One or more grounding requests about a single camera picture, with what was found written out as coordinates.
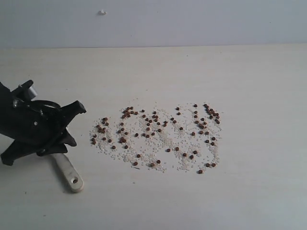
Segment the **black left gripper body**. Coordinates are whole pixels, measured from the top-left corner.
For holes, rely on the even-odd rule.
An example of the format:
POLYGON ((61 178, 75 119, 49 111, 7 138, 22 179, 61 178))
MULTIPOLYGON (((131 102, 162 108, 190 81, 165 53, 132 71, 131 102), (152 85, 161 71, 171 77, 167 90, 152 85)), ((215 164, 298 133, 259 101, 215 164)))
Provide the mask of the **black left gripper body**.
POLYGON ((0 85, 0 133, 13 139, 0 155, 4 165, 31 155, 46 156, 64 153, 63 108, 52 101, 34 100, 29 80, 11 91, 0 85))

